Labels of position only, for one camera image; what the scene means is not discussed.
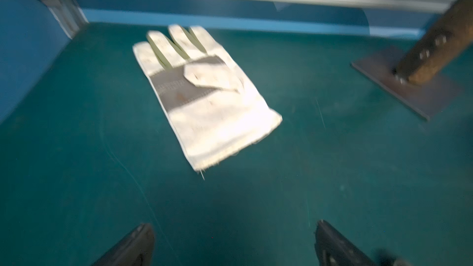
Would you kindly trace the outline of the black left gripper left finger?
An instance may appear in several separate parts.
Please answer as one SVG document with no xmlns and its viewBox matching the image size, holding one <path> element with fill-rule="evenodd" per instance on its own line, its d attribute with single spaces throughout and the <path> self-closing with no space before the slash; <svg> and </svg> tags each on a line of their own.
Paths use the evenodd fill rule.
<svg viewBox="0 0 473 266">
<path fill-rule="evenodd" d="M 155 247 L 152 225 L 142 223 L 110 248 L 92 266 L 150 266 Z"/>
</svg>

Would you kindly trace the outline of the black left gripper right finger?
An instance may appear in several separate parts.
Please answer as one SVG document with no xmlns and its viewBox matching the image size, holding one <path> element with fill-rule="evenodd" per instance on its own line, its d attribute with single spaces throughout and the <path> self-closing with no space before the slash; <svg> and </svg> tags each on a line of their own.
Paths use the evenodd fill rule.
<svg viewBox="0 0 473 266">
<path fill-rule="evenodd" d="M 317 223 L 315 252 L 320 266 L 376 266 L 374 261 L 325 220 Z"/>
</svg>

